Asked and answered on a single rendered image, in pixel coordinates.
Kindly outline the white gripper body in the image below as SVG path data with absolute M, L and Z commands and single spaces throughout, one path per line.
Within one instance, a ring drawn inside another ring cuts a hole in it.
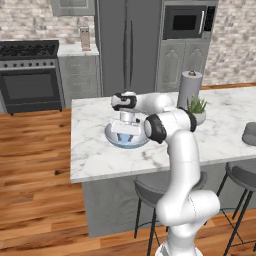
M 139 136 L 141 134 L 141 126 L 138 123 L 129 123 L 116 119 L 111 124 L 111 132 Z

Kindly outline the pale blue ice bowl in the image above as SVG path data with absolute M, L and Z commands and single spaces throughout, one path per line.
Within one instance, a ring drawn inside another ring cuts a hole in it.
M 116 120 L 116 119 L 113 119 L 105 127 L 105 137 L 111 144 L 119 148 L 134 149 L 134 148 L 139 148 L 145 145 L 149 141 L 149 138 L 146 136 L 144 132 L 144 121 L 141 119 L 138 119 L 134 113 L 121 111 L 120 116 L 117 119 L 121 121 L 129 122 L 129 123 L 131 122 L 138 123 L 141 126 L 141 134 L 139 136 L 133 136 L 133 139 L 129 143 L 126 143 L 126 144 L 120 143 L 118 141 L 118 136 L 117 136 L 118 133 L 111 132 L 111 124 L 114 120 Z

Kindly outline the grey base cupboard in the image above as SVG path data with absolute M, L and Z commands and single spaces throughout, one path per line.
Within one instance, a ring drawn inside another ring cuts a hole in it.
M 99 51 L 95 44 L 89 51 L 83 51 L 80 43 L 61 44 L 58 61 L 67 108 L 73 99 L 101 96 Z

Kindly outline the grey bar stool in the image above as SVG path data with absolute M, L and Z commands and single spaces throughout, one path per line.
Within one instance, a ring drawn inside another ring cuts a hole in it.
M 247 207 L 251 201 L 251 198 L 253 194 L 256 193 L 256 160 L 250 159 L 227 162 L 225 164 L 225 175 L 222 179 L 222 182 L 220 183 L 217 195 L 220 195 L 227 178 L 230 178 L 235 184 L 243 188 L 244 192 L 232 215 L 232 218 L 235 218 L 237 213 L 240 213 L 236 225 L 232 226 L 233 232 L 231 234 L 223 256 L 227 256 L 229 249 L 233 247 L 233 240 L 235 236 L 238 236 L 241 241 L 241 245 L 244 244 L 244 241 L 238 234 L 238 229 L 247 210 Z
M 170 172 L 165 171 L 161 173 L 150 173 L 138 175 L 134 180 L 135 192 L 138 196 L 138 206 L 136 214 L 136 222 L 134 228 L 134 238 L 137 238 L 137 232 L 140 227 L 146 225 L 146 223 L 140 224 L 140 211 L 141 204 L 151 207 L 153 209 L 152 220 L 150 221 L 151 229 L 148 241 L 147 256 L 151 254 L 153 237 L 157 238 L 155 231 L 155 224 L 157 223 L 156 217 L 156 204 L 158 200 L 165 194 L 170 183 Z

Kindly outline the green plant in white pot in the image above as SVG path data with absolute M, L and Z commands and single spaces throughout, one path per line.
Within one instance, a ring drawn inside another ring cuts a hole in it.
M 207 101 L 200 97 L 192 96 L 191 99 L 187 100 L 187 109 L 195 116 L 197 125 L 201 125 L 206 120 L 206 104 Z

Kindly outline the grey paper towel roll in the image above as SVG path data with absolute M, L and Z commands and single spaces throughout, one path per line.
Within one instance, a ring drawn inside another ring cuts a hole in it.
M 178 107 L 186 109 L 187 103 L 198 97 L 202 85 L 202 79 L 203 76 L 200 72 L 184 71 L 182 73 L 177 101 Z

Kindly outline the grey fridge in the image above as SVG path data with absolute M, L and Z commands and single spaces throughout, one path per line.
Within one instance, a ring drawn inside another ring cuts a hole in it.
M 162 5 L 163 0 L 96 0 L 103 96 L 155 90 Z

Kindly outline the grey kitchen island base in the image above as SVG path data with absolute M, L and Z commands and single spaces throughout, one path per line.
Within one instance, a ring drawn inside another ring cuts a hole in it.
M 215 193 L 225 174 L 225 163 L 201 166 L 208 174 L 204 190 Z M 138 196 L 134 180 L 138 175 L 90 181 L 82 183 L 86 221 L 90 238 L 134 231 Z M 221 209 L 236 208 L 244 189 L 227 178 L 220 193 Z M 256 208 L 256 192 L 253 193 L 249 209 Z M 151 222 L 153 209 L 142 202 L 139 224 Z

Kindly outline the grey tall cupboard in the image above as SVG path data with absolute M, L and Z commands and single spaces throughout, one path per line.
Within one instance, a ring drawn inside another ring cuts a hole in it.
M 161 21 L 161 43 L 158 57 L 157 85 L 158 92 L 172 92 L 179 89 L 184 71 L 204 73 L 211 37 L 205 39 L 170 39 L 163 40 L 165 5 L 206 4 L 219 0 L 165 0 Z

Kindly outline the wooden knife block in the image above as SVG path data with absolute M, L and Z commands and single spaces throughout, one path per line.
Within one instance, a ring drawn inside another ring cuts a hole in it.
M 90 50 L 90 32 L 88 26 L 80 27 L 81 47 L 84 51 Z

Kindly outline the black and silver oven range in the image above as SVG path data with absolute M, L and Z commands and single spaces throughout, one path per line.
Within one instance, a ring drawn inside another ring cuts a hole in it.
M 0 113 L 65 107 L 58 40 L 0 41 Z

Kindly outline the black microwave oven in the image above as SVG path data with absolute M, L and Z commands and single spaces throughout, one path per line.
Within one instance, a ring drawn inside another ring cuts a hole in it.
M 216 3 L 165 5 L 163 40 L 211 37 Z

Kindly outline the dark grey round object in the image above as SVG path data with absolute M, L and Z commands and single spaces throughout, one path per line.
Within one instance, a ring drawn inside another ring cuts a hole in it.
M 248 145 L 256 146 L 256 122 L 249 122 L 246 124 L 242 141 Z

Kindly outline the grey wall cupboard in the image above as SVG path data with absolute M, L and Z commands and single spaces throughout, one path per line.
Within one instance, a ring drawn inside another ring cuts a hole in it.
M 54 16 L 94 16 L 94 0 L 50 0 Z

